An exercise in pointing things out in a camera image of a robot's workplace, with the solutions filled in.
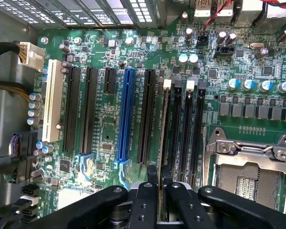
green circuit board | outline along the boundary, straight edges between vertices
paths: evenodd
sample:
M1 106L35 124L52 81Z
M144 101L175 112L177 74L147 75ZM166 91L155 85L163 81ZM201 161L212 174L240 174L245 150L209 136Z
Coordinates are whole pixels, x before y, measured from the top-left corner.
M222 95L225 95L227 102L230 103L235 103L232 101L233 96L238 96L236 104L244 104L245 98L250 97L251 104L256 104L258 98L263 98L263 105L269 106L274 101L272 99L275 99L275 107L283 106L286 93L280 94L276 90L276 86L280 82L286 81L286 42L277 44L277 35L254 35L250 28L210 26L209 44L203 48L196 48L195 36L190 42L184 40L184 30L187 27L192 27L195 34L202 29L202 27L192 25L190 22L186 26L181 25L177 20L163 30L44 30L40 32L39 40L42 37L49 39L46 45L41 42L38 44L39 47L46 50L46 65L49 59L62 60L62 51L59 49L59 45L64 41L69 41L69 47L73 50L75 58L74 65L81 69L90 66L99 70L92 153L88 160L88 169L85 171L90 181L88 182L81 174L80 165L76 159L76 156L80 153L80 128L76 130L74 152L62 151L62 130L61 140L53 143L55 150L52 154L52 161L46 162L43 158L39 159L39 166L45 171L44 180L39 184L41 187L40 217L46 216L101 188L111 185L122 185L129 188L131 183L146 181L147 165L159 165L164 93L158 91L158 83L155 87L152 131L150 133L151 142L148 149L147 163L142 165L136 162L145 69L156 70L156 82L160 77L172 79L179 75L183 79L183 86L186 85L186 80L189 77L198 77L199 82L207 82L202 118L202 127L207 127L206 139L210 137L216 127L223 128L228 139L268 144L276 144L279 138L286 134L285 121L254 117L233 117L232 115L222 116L219 114ZM235 54L231 58L214 58L217 33L220 31L234 32L237 35L237 40L234 42ZM79 45L74 44L74 38L78 37L82 39ZM130 46L125 44L125 39L128 37L133 38L133 44ZM104 45L104 38L115 41L115 46L108 47ZM264 43L269 48L270 55L257 60L254 57L256 50L248 48L248 45L253 42ZM87 47L87 51L83 51L83 46ZM179 64L178 57L183 53L187 55L197 54L199 58L197 65L193 67L190 64ZM119 168L116 168L115 164L123 89L123 70L117 66L119 60L125 61L128 68L136 70L133 118L128 153L129 161L123 168L125 171L123 182L119 177ZM104 77L102 69L104 70L105 67L112 67L117 70L114 95L103 93ZM164 70L163 76L159 75L160 70ZM42 74L36 74L36 92L42 92L43 90L45 83L42 82L41 77ZM82 74L76 124L78 127L82 125L83 120L81 111L85 88L84 77L85 74ZM264 93L260 92L257 87L249 92L245 92L241 87L229 91L226 88L226 83L232 78L239 79L239 81L253 79L256 84L264 80L271 80L274 87ZM66 93L67 83L64 84L63 89L62 119L65 112ZM169 132L172 131L173 122L174 117L169 112L168 122L166 123ZM103 143L112 145L110 152L102 150ZM200 152L198 154L201 155L201 153L202 143L200 142ZM201 157L198 158L197 175L193 184L195 190L200 187ZM53 179L58 181L58 185L53 186ZM284 194L280 195L280 193L286 192L285 176L282 176L281 183L277 209L283 211L285 196Z

